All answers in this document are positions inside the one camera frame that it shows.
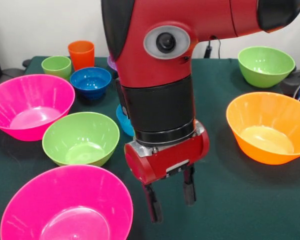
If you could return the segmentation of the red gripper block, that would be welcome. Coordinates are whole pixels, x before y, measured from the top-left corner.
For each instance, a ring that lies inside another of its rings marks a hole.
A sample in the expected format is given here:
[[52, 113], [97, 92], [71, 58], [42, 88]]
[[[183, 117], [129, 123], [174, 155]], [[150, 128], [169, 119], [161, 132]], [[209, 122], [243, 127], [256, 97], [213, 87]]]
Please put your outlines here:
[[161, 203], [151, 183], [165, 178], [171, 171], [187, 165], [183, 171], [183, 193], [187, 206], [196, 202], [194, 182], [194, 163], [205, 157], [209, 151], [210, 140], [201, 122], [195, 122], [195, 136], [174, 145], [154, 147], [141, 145], [133, 140], [124, 145], [124, 155], [133, 175], [144, 185], [148, 211], [152, 223], [161, 223], [163, 213]]

